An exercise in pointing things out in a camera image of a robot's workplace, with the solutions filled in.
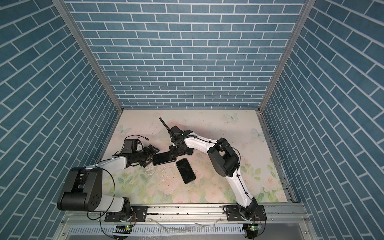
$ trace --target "blue brick wall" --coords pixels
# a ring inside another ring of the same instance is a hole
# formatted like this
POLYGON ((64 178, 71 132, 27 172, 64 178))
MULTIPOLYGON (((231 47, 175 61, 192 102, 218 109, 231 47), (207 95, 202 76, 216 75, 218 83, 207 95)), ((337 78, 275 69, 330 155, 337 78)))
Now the blue brick wall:
POLYGON ((321 239, 384 239, 383 13, 317 0, 265 108, 321 239))
POLYGON ((0 36, 0 239, 52 238, 118 113, 50 0, 1 0, 0 36))
POLYGON ((304 0, 66 1, 124 108, 257 108, 304 0))

